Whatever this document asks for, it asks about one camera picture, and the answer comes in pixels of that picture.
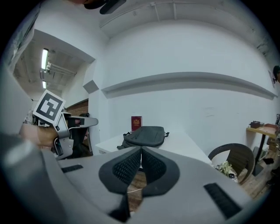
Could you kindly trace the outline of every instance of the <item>black backpack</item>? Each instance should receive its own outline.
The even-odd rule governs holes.
[[[143,126],[132,133],[123,134],[123,142],[117,149],[129,148],[132,146],[160,147],[169,132],[165,133],[163,127]]]

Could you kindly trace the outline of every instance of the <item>gray chair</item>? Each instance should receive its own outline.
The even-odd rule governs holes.
[[[232,165],[232,168],[237,173],[237,176],[240,175],[244,168],[247,169],[247,173],[243,180],[240,181],[240,184],[243,184],[249,176],[253,173],[255,167],[255,157],[250,148],[245,145],[238,143],[231,143],[222,145],[214,149],[208,156],[212,160],[216,155],[221,152],[230,150],[227,161]]]

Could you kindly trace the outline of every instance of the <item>ceiling light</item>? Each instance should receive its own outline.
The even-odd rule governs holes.
[[[46,69],[46,64],[47,64],[47,58],[48,58],[48,52],[49,50],[44,48],[43,49],[43,54],[42,54],[42,69]]]

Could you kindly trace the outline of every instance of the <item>wooden floor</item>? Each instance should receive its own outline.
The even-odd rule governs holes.
[[[280,151],[269,151],[267,158],[273,158],[274,163],[270,165],[266,165],[262,160],[260,161],[260,165],[264,167],[264,169],[259,173],[256,177],[251,175],[249,179],[241,185],[241,187],[253,198],[256,199],[263,195],[264,193],[269,191],[269,187],[266,185],[266,182],[272,177],[270,171],[272,169],[277,168],[280,163],[280,159],[278,159]],[[244,170],[238,179],[242,179],[242,177],[246,174],[247,170]],[[138,172],[132,183],[128,187],[128,192],[142,189],[147,185],[146,176],[143,172]],[[138,190],[135,192],[128,193],[128,201],[129,201],[129,210],[136,211],[142,201],[142,190]]]

